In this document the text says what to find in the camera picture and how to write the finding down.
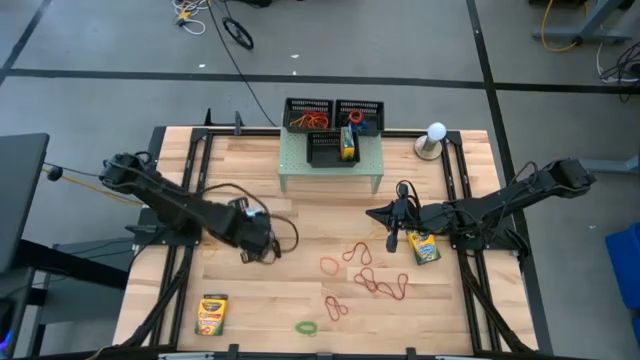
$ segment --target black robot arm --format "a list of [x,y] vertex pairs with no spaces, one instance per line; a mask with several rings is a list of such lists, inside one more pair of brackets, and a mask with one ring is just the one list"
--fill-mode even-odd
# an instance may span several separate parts
[[237,206],[203,200],[200,194],[187,192],[164,178],[140,156],[115,155],[105,161],[100,180],[109,189],[142,200],[174,231],[202,227],[226,244],[242,248],[253,260],[264,258],[270,249],[279,249],[274,246],[277,242],[268,213],[250,217]]
[[[573,198],[583,195],[594,182],[593,175],[578,160],[564,159],[554,161],[540,170],[536,169],[528,178],[514,181],[484,197],[422,207],[415,189],[412,189],[414,194],[410,195],[407,184],[400,182],[396,201],[383,208],[367,210],[366,213],[387,227],[387,251],[395,252],[398,230],[472,234],[475,235],[472,238],[481,238],[486,231],[495,229],[500,220],[518,210],[549,196]],[[474,249],[480,245],[466,248]]]

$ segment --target wooden table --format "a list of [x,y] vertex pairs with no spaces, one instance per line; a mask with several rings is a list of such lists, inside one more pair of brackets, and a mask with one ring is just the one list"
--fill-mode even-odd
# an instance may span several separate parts
[[[169,127],[164,135],[158,170],[176,183],[182,179],[191,130]],[[499,181],[487,133],[461,134],[474,196],[495,191]],[[437,239],[440,260],[417,266],[403,237],[397,253],[387,253],[384,227],[365,215],[366,209],[394,200],[396,183],[403,179],[413,182],[423,204],[447,200],[442,162],[418,159],[413,152],[414,141],[383,139],[385,176],[375,195],[370,193],[368,179],[353,177],[292,178],[288,192],[283,194],[278,181],[277,136],[216,136],[207,185],[233,181],[245,187],[271,212],[285,215],[297,225],[300,245],[271,266],[242,264],[238,249],[204,235],[191,267],[178,349],[226,351],[229,344],[236,343],[240,351],[250,352],[404,354],[405,348],[415,347],[418,354],[471,354],[460,272],[448,239]],[[452,161],[458,179],[455,156]],[[459,183],[456,187],[462,193]],[[238,195],[216,191],[208,193],[206,199],[226,202]],[[274,222],[274,229],[283,247],[292,240],[288,225]],[[353,282],[362,267],[359,256],[347,263],[341,254],[358,241],[366,242],[371,249],[377,280],[395,287],[399,273],[409,275],[404,300],[371,294]],[[166,252],[165,246],[149,246],[138,256],[114,344],[128,338],[156,302]],[[323,256],[339,260],[337,276],[320,271]],[[523,342],[537,348],[517,259],[497,250],[485,251],[485,257],[496,307]],[[229,295],[223,336],[194,333],[197,305],[207,293]],[[325,308],[328,295],[346,305],[348,315],[331,321]],[[489,349],[484,312],[479,305],[476,308],[483,347]],[[170,305],[167,314],[172,311]],[[167,342],[170,318],[165,316],[161,343]],[[295,332],[294,326],[300,321],[316,322],[318,334],[308,337]]]

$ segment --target gray concrete floor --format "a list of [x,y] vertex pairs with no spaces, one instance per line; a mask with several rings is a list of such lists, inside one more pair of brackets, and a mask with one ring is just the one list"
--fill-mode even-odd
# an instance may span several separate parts
[[[598,85],[597,46],[548,53],[529,36],[543,10],[525,0],[476,2],[497,82]],[[39,4],[0,0],[2,62]],[[463,0],[229,6],[256,40],[252,52],[229,43],[246,74],[483,80]],[[638,9],[622,19],[636,33]],[[205,13],[198,18],[208,30],[197,37],[172,25],[172,11],[169,1],[54,0],[13,68],[235,73]],[[577,23],[582,16],[557,9],[550,24]],[[612,63],[626,46],[605,46],[603,63]],[[275,119],[286,97],[355,98],[384,101],[389,128],[441,121],[450,128],[486,129],[500,161],[484,90],[285,83],[253,88]],[[499,92],[498,98],[516,168],[527,160],[543,165],[568,156],[623,160],[638,151],[640,97],[627,104],[601,94]],[[115,152],[145,149],[154,126],[199,124],[208,107],[217,122],[231,121],[239,110],[248,125],[267,124],[238,82],[10,76],[0,86],[0,135],[47,132],[48,161],[96,172]],[[607,234],[640,220],[640,181],[597,178],[584,197],[550,199],[526,211],[552,345],[559,355],[640,358],[604,245]],[[137,216],[136,208],[72,184],[41,181],[25,238],[50,245],[127,236],[123,226]],[[56,325],[47,332],[43,353],[102,347],[114,328],[115,319]]]

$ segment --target white ball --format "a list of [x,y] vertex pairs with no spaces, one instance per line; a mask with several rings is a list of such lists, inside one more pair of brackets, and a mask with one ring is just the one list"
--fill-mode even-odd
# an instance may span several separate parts
[[440,141],[447,136],[447,128],[442,123],[433,123],[427,128],[430,140]]

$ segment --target black basket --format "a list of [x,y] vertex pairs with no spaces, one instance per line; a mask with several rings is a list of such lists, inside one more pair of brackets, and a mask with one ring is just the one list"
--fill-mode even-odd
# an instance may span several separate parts
[[358,128],[363,136],[378,136],[384,130],[384,103],[379,101],[336,100],[336,127],[349,125],[349,114],[360,110],[367,129]]
[[358,134],[353,134],[353,160],[344,161],[340,155],[340,132],[310,132],[307,135],[307,162],[311,167],[353,167],[360,162]]
[[[308,128],[291,126],[291,122],[300,119],[305,111],[323,112],[327,114],[329,127]],[[310,131],[328,131],[333,126],[333,100],[316,100],[316,99],[287,99],[284,103],[284,116],[282,117],[283,126],[289,132],[306,133]]]

